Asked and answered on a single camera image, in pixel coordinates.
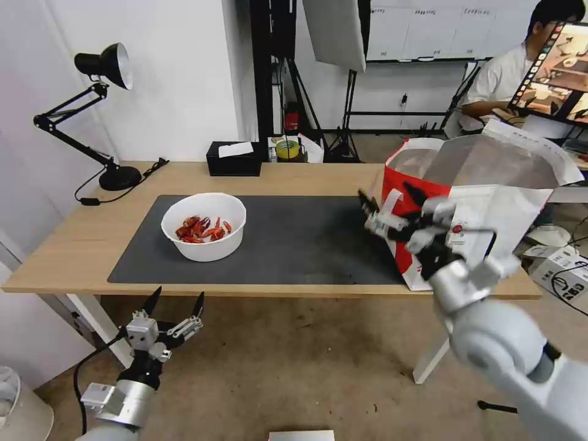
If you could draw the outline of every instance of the floor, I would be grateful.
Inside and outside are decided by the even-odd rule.
[[[376,138],[361,147],[357,136],[362,159],[381,162],[400,142]],[[586,214],[582,206],[562,205],[557,222],[569,228]],[[578,234],[587,235],[582,229]],[[179,321],[193,301],[162,298],[157,318]],[[102,302],[123,325],[142,299]],[[519,305],[553,344],[588,359],[585,317],[550,296]],[[576,305],[588,309],[588,296]],[[203,322],[164,366],[142,441],[262,441],[270,431],[306,429],[334,429],[337,441],[530,440],[516,416],[477,409],[478,399],[507,401],[452,355],[424,385],[412,382],[419,355],[441,331],[431,299],[208,298]],[[114,384],[120,370],[104,353],[85,366],[81,387]],[[55,410],[50,441],[80,435],[72,372],[37,390]]]

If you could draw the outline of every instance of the black desk lamp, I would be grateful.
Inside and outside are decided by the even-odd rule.
[[[116,164],[114,158],[110,155],[94,150],[76,141],[57,128],[59,123],[106,98],[108,85],[101,80],[102,76],[107,77],[114,84],[124,89],[130,90],[133,87],[133,76],[130,71],[127,51],[122,43],[116,43],[108,46],[100,55],[79,53],[74,57],[73,62],[81,73],[86,74],[91,81],[94,81],[94,84],[84,92],[65,101],[63,104],[58,105],[46,113],[35,116],[33,122],[39,129],[46,131],[64,143],[81,151],[83,154],[100,162],[106,169],[99,178],[101,188],[109,191],[133,188],[141,181],[141,173],[135,167],[122,167]],[[98,95],[92,101],[78,108],[62,110],[64,107],[92,92]]]

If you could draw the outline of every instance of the red crayfish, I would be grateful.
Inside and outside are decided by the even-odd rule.
[[[205,243],[204,239],[207,237],[210,237],[210,242],[214,242],[225,236],[225,230],[228,234],[233,231],[231,224],[226,220],[222,221],[222,225],[224,228],[221,227],[221,219],[217,217],[214,227],[209,229],[209,217],[201,219],[200,216],[192,216],[188,217],[182,226],[176,230],[176,236],[186,243]]]

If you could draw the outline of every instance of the paper bag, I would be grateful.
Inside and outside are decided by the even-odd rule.
[[[485,255],[512,253],[539,215],[553,190],[582,180],[560,147],[501,122],[490,121],[483,133],[441,141],[413,138],[386,161],[382,209],[393,214],[419,211],[405,183],[427,198],[456,202],[447,244],[471,266]],[[468,232],[488,229],[497,233]],[[390,243],[396,264],[412,290],[428,290],[416,257],[404,243]]]

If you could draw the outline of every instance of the person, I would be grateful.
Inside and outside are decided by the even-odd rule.
[[[577,23],[585,14],[584,0],[541,0],[531,15],[525,41],[482,67],[465,97],[463,114],[480,119],[495,108],[506,110],[555,22]]]

